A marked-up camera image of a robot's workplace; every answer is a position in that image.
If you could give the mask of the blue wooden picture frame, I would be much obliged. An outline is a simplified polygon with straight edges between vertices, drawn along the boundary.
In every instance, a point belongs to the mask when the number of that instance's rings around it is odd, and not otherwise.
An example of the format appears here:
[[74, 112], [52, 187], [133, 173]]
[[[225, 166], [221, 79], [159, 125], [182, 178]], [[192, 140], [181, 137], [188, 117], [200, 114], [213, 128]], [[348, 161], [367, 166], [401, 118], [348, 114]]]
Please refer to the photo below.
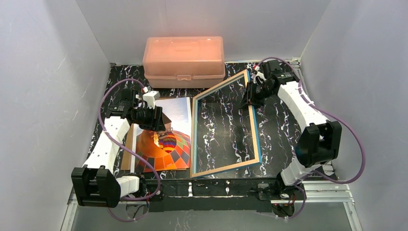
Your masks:
[[243, 107], [250, 82], [243, 70], [191, 100], [191, 178], [261, 164], [256, 110]]

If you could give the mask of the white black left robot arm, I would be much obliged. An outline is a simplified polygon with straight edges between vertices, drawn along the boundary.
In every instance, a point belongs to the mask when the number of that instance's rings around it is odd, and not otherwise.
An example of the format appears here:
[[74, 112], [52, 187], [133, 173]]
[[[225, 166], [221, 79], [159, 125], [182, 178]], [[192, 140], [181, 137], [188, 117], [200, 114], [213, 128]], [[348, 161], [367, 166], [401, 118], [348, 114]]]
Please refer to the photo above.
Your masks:
[[132, 124], [141, 129], [165, 131], [162, 107], [156, 106], [160, 93], [143, 90], [124, 90], [120, 98], [109, 106], [97, 143], [82, 167], [76, 167], [71, 179], [80, 206], [116, 207], [123, 197], [136, 193], [141, 187], [140, 177], [114, 176], [114, 161], [124, 137]]

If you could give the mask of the hot air balloon photo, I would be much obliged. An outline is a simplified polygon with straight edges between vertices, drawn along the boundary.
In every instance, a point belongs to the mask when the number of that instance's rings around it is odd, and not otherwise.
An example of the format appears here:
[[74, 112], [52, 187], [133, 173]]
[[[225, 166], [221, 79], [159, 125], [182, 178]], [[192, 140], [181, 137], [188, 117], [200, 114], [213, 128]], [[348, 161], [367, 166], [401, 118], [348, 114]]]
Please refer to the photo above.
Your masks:
[[125, 146], [157, 172], [186, 170], [190, 168], [191, 157], [191, 98], [164, 98], [156, 105], [162, 107], [165, 131], [144, 130], [133, 124]]

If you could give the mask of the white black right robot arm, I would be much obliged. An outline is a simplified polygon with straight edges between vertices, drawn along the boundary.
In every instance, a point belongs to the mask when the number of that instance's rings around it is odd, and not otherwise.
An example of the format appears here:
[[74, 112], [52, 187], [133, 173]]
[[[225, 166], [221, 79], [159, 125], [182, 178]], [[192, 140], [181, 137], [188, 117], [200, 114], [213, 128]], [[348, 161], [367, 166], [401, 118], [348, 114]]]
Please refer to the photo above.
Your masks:
[[254, 66], [255, 75], [246, 84], [241, 109], [257, 109], [265, 99], [278, 96], [295, 117], [301, 136], [292, 162], [277, 175], [282, 188], [299, 184], [314, 170], [337, 158], [342, 126], [313, 108], [294, 68], [278, 58], [267, 58]]

